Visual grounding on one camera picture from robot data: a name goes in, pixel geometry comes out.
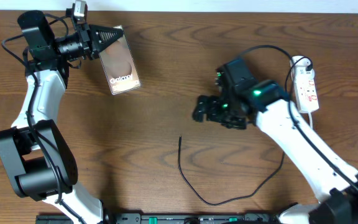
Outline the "white power strip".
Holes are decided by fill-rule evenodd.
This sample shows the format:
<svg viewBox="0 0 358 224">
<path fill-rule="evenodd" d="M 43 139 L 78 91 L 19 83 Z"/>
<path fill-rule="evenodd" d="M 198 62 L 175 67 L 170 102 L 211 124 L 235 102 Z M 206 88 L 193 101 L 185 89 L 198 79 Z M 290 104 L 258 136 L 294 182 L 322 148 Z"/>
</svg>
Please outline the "white power strip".
<svg viewBox="0 0 358 224">
<path fill-rule="evenodd" d="M 319 109 L 318 96 L 313 79 L 299 75 L 296 76 L 294 91 L 299 113 L 312 113 Z"/>
</svg>

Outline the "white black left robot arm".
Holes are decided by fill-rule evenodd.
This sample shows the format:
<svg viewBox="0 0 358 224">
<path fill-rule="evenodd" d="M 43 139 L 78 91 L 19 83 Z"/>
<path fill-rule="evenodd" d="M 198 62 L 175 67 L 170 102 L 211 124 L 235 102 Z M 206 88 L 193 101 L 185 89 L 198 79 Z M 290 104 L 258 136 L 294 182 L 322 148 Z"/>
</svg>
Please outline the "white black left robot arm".
<svg viewBox="0 0 358 224">
<path fill-rule="evenodd" d="M 74 61 L 97 59 L 124 35 L 121 28 L 90 25 L 67 9 L 74 32 L 56 37 L 51 28 L 64 17 L 27 11 L 18 17 L 27 47 L 18 61 L 25 68 L 27 93 L 17 119 L 0 131 L 0 159 L 18 197 L 55 206 L 73 223 L 116 223 L 117 219 L 79 182 L 78 168 L 57 127 L 60 100 Z"/>
</svg>

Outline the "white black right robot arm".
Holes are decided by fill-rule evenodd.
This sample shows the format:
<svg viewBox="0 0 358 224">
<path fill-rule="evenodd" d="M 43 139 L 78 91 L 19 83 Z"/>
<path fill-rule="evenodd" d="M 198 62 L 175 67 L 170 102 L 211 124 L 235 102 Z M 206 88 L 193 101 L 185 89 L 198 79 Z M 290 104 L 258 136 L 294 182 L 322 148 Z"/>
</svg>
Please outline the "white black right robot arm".
<svg viewBox="0 0 358 224">
<path fill-rule="evenodd" d="M 226 128 L 249 123 L 275 141 L 310 185 L 317 203 L 295 204 L 277 214 L 279 223 L 358 223 L 358 170 L 341 159 L 297 112 L 275 81 L 258 81 L 243 59 L 217 68 L 218 96 L 201 95 L 192 117 Z"/>
</svg>

